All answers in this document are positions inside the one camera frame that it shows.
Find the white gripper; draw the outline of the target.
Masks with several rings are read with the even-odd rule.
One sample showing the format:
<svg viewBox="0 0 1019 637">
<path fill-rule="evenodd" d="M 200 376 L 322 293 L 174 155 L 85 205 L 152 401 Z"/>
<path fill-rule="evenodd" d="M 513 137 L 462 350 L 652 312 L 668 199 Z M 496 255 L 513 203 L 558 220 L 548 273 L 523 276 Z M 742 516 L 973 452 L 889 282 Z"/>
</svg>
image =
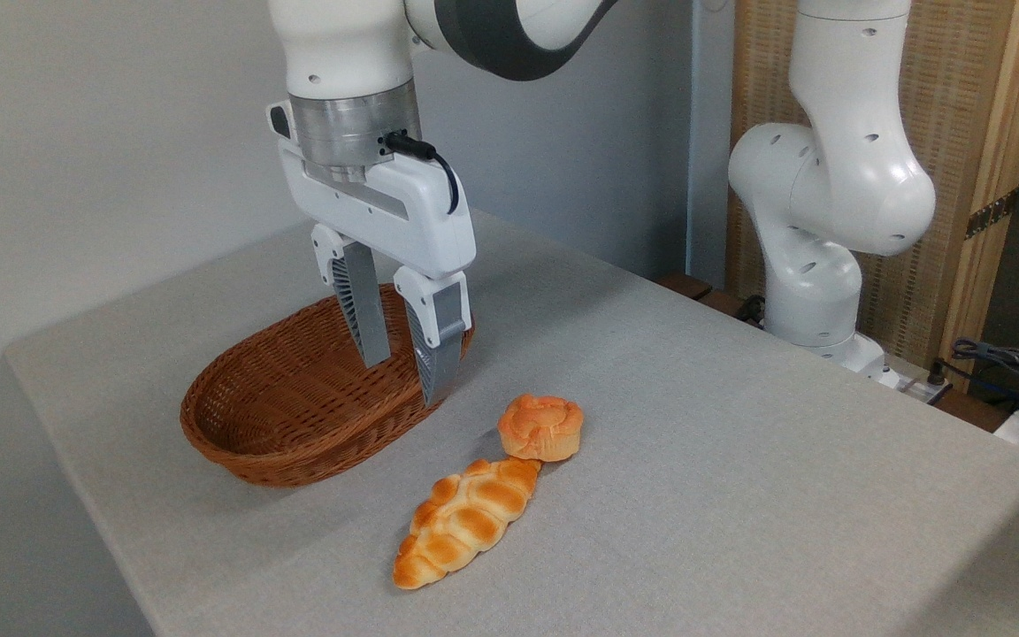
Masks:
<svg viewBox="0 0 1019 637">
<path fill-rule="evenodd" d="M 404 265 L 394 285 L 407 304 L 422 395 L 427 407 L 441 402 L 472 327 L 460 271 L 476 257 L 476 238 L 460 179 L 449 179 L 435 161 L 396 156 L 369 168 L 364 184 L 332 181 L 327 170 L 304 160 L 287 101 L 268 105 L 267 119 L 280 135 L 280 162 L 296 205 L 318 222 L 311 240 L 319 271 L 335 291 L 364 366 L 391 357 L 375 249 Z"/>
</svg>

